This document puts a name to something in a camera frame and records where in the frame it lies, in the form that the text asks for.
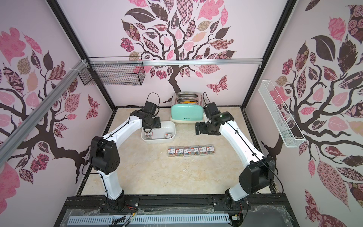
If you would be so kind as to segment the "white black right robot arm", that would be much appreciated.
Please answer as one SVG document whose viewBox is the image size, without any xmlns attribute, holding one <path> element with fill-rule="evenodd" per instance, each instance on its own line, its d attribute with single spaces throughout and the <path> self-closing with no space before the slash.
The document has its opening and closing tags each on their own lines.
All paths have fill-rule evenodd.
<svg viewBox="0 0 363 227">
<path fill-rule="evenodd" d="M 215 103 L 206 104 L 203 109 L 207 120 L 196 123 L 196 134 L 224 136 L 244 167 L 238 183 L 225 193 L 227 207 L 234 209 L 247 196 L 274 183 L 276 162 L 255 148 L 229 112 L 220 112 Z"/>
</svg>

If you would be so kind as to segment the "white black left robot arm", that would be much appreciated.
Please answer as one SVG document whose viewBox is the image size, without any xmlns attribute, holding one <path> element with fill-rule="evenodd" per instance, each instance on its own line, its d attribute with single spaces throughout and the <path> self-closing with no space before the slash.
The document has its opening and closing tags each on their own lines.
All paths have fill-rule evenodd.
<svg viewBox="0 0 363 227">
<path fill-rule="evenodd" d="M 106 203 L 114 211 L 122 211 L 125 205 L 124 190 L 117 176 L 117 168 L 121 162 L 118 148 L 137 130 L 150 132 L 161 127 L 157 116 L 159 106 L 146 102 L 144 107 L 129 114 L 128 119 L 110 133 L 91 141 L 90 163 L 100 175 Z"/>
</svg>

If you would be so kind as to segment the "paper clip box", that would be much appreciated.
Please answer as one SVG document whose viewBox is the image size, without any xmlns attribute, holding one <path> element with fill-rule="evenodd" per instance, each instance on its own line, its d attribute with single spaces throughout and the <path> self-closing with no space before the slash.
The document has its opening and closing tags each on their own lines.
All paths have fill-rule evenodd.
<svg viewBox="0 0 363 227">
<path fill-rule="evenodd" d="M 203 156 L 203 155 L 207 155 L 207 147 L 204 145 L 199 146 L 199 155 Z"/>
<path fill-rule="evenodd" d="M 198 146 L 191 146 L 191 155 L 199 156 L 199 147 Z"/>
<path fill-rule="evenodd" d="M 191 147 L 190 146 L 184 146 L 183 147 L 183 156 L 189 157 L 192 155 Z"/>
<path fill-rule="evenodd" d="M 165 139 L 171 139 L 173 137 L 173 134 L 172 133 L 166 133 L 165 135 L 164 135 L 164 138 Z"/>
<path fill-rule="evenodd" d="M 167 155 L 168 155 L 168 157 L 175 157 L 176 148 L 175 147 L 168 147 Z"/>
<path fill-rule="evenodd" d="M 207 149 L 207 155 L 214 155 L 215 154 L 215 148 L 214 148 L 213 145 L 207 145 L 206 149 Z"/>
<path fill-rule="evenodd" d="M 151 140 L 152 137 L 153 137 L 153 132 L 152 131 L 151 132 L 148 132 L 148 133 L 145 133 L 145 139 L 146 140 Z"/>
<path fill-rule="evenodd" d="M 175 156 L 176 157 L 183 157 L 184 156 L 184 149 L 183 149 L 183 147 L 176 147 L 175 148 Z"/>
</svg>

